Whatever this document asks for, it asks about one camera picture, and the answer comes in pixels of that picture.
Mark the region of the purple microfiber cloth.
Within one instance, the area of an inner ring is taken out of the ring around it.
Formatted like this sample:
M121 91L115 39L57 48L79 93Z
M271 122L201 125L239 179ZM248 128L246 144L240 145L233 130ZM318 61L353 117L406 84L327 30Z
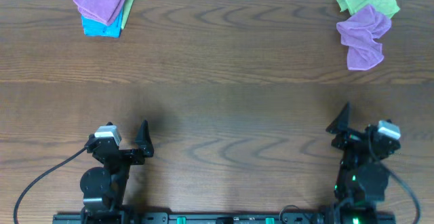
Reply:
M376 42L391 28L391 19L366 5L349 19L338 22L341 44L348 47L347 68L367 71L384 60L382 44Z

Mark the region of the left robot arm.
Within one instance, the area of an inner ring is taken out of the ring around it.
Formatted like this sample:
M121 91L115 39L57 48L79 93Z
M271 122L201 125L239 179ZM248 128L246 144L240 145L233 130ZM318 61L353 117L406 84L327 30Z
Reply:
M130 167L143 165L146 158L153 157L154 148L146 120L134 140L136 149L120 149L120 142L117 127L109 122L91 134L85 144L85 150L102 164L84 173L80 181L83 204L91 217L120 214Z

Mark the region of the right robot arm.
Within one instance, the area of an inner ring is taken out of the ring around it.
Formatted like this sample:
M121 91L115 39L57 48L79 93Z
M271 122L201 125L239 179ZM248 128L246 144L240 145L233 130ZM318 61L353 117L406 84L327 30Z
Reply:
M335 136L331 145L343 151L334 190L335 217L343 208L374 208L384 201L391 173L380 163L401 148L399 126L391 120L380 120L360 132L349 127L350 111L347 103L325 129Z

